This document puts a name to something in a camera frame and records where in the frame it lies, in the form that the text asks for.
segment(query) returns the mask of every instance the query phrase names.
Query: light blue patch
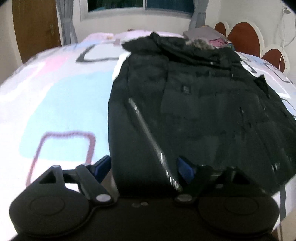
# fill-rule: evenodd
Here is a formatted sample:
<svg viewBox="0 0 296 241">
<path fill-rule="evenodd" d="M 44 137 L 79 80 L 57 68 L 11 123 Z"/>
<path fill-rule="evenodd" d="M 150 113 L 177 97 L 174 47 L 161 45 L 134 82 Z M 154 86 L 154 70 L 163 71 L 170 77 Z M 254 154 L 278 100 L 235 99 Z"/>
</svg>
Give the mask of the light blue patch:
<svg viewBox="0 0 296 241">
<path fill-rule="evenodd" d="M 56 83 L 30 117 L 21 139 L 20 155 L 33 158 L 46 132 L 84 131 L 96 137 L 93 161 L 109 155 L 108 101 L 112 71 L 67 77 Z M 88 139 L 49 138 L 42 146 L 41 159 L 85 161 Z"/>
</svg>

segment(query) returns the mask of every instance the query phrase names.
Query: black coat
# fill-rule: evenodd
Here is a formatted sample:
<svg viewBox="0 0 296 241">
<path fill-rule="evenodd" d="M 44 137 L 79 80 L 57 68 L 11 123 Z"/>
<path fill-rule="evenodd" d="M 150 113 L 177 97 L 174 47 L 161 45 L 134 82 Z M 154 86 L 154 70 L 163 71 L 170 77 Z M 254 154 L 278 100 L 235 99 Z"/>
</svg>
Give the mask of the black coat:
<svg viewBox="0 0 296 241">
<path fill-rule="evenodd" d="M 113 83 L 108 114 L 121 195 L 170 194 L 179 156 L 218 170 L 236 166 L 272 194 L 296 174 L 295 119 L 230 48 L 200 50 L 155 33 L 123 47 L 131 55 Z"/>
</svg>

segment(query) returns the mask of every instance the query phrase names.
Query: gray curtain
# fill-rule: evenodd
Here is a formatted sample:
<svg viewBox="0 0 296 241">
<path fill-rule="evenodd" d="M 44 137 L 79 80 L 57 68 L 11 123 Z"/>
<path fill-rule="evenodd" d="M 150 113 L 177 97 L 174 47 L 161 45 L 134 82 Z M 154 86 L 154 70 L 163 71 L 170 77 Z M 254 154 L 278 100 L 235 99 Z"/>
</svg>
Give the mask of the gray curtain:
<svg viewBox="0 0 296 241">
<path fill-rule="evenodd" d="M 189 24 L 189 29 L 199 28 L 205 25 L 205 11 L 209 0 L 193 0 L 194 12 Z"/>
<path fill-rule="evenodd" d="M 72 22 L 74 0 L 56 0 L 61 18 L 63 45 L 77 43 L 77 36 Z"/>
</svg>

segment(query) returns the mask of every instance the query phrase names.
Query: zipper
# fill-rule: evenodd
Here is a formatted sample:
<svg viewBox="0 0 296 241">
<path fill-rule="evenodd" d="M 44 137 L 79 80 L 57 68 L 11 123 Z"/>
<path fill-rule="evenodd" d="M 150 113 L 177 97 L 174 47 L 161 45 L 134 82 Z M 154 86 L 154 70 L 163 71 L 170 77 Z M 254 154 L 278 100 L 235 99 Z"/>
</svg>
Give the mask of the zipper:
<svg viewBox="0 0 296 241">
<path fill-rule="evenodd" d="M 144 133 L 146 134 L 146 137 L 148 138 L 150 144 L 152 145 L 158 160 L 165 172 L 165 175 L 168 179 L 168 181 L 170 182 L 170 184 L 178 191 L 178 192 L 182 192 L 182 187 L 179 184 L 179 182 L 172 176 L 171 171 L 168 167 L 168 163 L 166 161 L 166 157 L 165 154 L 163 153 L 163 151 L 161 150 L 161 148 L 158 146 L 157 142 L 155 141 L 155 139 L 153 138 L 143 116 L 141 115 L 139 108 L 137 107 L 137 105 L 135 104 L 135 102 L 133 101 L 132 98 L 128 99 L 129 104 L 131 105 L 131 107 L 133 108 L 133 110 L 136 113 L 136 116 L 138 118 L 138 121 L 140 122 L 140 125 L 144 131 Z"/>
</svg>

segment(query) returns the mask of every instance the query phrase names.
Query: wooden door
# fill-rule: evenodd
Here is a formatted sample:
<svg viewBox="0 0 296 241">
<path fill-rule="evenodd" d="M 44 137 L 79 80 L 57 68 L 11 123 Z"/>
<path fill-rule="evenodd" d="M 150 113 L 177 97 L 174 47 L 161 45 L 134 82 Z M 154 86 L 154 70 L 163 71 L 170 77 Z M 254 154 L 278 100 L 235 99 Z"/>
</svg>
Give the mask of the wooden door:
<svg viewBox="0 0 296 241">
<path fill-rule="evenodd" d="M 22 62 L 61 46 L 55 0 L 12 0 L 15 37 Z"/>
</svg>

